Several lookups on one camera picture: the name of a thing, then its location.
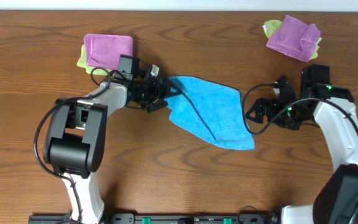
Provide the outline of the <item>folded purple cloth left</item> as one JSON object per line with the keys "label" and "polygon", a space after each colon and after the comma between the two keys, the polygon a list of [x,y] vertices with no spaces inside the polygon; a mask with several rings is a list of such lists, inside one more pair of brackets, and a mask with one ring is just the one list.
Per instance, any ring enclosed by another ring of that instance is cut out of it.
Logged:
{"label": "folded purple cloth left", "polygon": [[86,34],[83,41],[90,67],[117,70],[121,55],[133,56],[134,41],[128,35]]}

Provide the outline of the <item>green cloth right pile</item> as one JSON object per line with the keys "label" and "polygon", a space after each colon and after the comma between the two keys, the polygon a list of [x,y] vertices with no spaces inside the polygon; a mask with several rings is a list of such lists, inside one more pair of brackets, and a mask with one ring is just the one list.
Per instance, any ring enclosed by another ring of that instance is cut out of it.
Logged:
{"label": "green cloth right pile", "polygon": [[281,25],[282,25],[282,21],[280,20],[273,19],[273,20],[265,21],[262,26],[265,36],[269,39],[276,30],[281,28]]}

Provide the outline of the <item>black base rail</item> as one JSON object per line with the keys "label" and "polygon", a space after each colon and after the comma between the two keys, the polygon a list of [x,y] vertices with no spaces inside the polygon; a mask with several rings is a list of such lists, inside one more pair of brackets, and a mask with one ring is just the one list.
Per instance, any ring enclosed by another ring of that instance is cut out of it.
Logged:
{"label": "black base rail", "polygon": [[268,224],[280,223],[267,213],[241,213],[240,215],[134,215],[116,213],[101,219],[103,224]]}

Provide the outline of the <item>purple cloth right pile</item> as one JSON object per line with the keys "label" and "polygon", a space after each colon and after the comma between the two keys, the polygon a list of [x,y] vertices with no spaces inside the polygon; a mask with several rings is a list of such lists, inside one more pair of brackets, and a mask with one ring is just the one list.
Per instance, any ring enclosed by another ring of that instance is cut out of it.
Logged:
{"label": "purple cloth right pile", "polygon": [[268,39],[266,47],[302,62],[318,57],[321,31],[315,24],[305,24],[299,19],[286,15],[281,28]]}

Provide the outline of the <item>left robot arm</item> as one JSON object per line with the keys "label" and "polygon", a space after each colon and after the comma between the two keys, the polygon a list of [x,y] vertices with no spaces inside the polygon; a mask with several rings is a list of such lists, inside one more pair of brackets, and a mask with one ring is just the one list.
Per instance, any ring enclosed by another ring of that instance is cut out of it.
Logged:
{"label": "left robot arm", "polygon": [[34,154],[41,168],[63,181],[72,211],[68,215],[34,215],[29,223],[102,223],[105,204],[99,192],[108,118],[130,102],[148,113],[182,93],[159,67],[140,67],[140,59],[121,55],[118,68],[100,67],[105,78],[85,96],[60,98],[40,121]]}

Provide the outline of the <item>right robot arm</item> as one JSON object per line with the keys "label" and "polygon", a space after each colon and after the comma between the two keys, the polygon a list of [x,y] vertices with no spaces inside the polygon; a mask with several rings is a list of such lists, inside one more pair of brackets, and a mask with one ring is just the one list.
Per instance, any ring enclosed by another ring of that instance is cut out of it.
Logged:
{"label": "right robot arm", "polygon": [[244,121],[290,130],[311,121],[323,132],[334,173],[313,204],[282,206],[264,223],[358,223],[358,118],[351,91],[333,85],[329,67],[316,64],[302,70],[299,97],[284,75],[269,87],[277,98],[257,99],[242,112]]}

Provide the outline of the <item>blue cloth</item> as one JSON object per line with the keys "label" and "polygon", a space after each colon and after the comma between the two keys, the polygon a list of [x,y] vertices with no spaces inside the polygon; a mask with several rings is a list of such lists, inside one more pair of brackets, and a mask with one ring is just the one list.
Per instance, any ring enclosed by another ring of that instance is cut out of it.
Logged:
{"label": "blue cloth", "polygon": [[235,88],[189,76],[170,77],[180,90],[166,99],[169,120],[214,146],[239,151],[255,148],[242,117]]}

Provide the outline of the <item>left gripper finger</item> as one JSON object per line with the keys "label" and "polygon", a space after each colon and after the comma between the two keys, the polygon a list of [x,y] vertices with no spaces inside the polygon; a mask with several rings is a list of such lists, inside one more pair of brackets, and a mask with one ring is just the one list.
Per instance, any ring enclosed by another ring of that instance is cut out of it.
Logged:
{"label": "left gripper finger", "polygon": [[167,107],[167,105],[168,103],[165,100],[158,99],[148,104],[146,109],[148,113],[153,113],[154,111]]}
{"label": "left gripper finger", "polygon": [[183,94],[183,91],[176,84],[174,84],[171,79],[168,78],[166,84],[168,85],[166,97],[173,97]]}

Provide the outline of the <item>folded green cloth left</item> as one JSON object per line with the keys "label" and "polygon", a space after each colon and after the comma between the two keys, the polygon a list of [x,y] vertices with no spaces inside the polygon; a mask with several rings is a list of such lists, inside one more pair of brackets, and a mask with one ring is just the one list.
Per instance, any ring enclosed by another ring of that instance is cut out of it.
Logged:
{"label": "folded green cloth left", "polygon": [[86,51],[85,44],[81,46],[81,55],[76,64],[80,68],[84,68],[85,72],[90,74],[95,67],[105,68],[111,71],[111,61],[108,59],[108,54],[105,50],[91,49],[91,52]]}

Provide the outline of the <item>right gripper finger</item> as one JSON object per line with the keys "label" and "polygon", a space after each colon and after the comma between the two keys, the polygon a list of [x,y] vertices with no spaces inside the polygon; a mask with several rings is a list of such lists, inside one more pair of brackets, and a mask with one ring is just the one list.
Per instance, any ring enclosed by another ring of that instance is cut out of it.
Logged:
{"label": "right gripper finger", "polygon": [[246,113],[246,119],[249,119],[259,124],[264,123],[264,115],[261,113],[256,113],[256,112]]}
{"label": "right gripper finger", "polygon": [[264,113],[264,100],[262,98],[257,99],[246,114],[263,114]]}

